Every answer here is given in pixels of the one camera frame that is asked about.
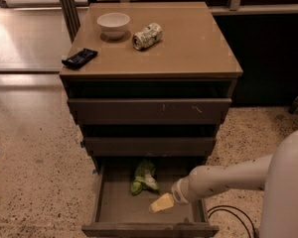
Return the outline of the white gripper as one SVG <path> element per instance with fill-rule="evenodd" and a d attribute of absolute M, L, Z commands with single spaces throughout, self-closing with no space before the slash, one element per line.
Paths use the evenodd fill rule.
<path fill-rule="evenodd" d="M 156 199 L 149 205 L 149 211 L 151 213 L 157 213 L 159 211 L 171 208 L 175 202 L 180 205 L 189 204 L 190 201 L 187 198 L 189 182 L 187 178 L 180 178 L 171 187 L 171 193 L 167 192 Z"/>

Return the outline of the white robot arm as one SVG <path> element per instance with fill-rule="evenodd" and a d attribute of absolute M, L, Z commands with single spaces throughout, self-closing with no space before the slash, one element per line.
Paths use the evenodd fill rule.
<path fill-rule="evenodd" d="M 149 206 L 156 213 L 230 189 L 263 190 L 260 238 L 298 238 L 298 130 L 271 155 L 227 167 L 197 166 Z"/>

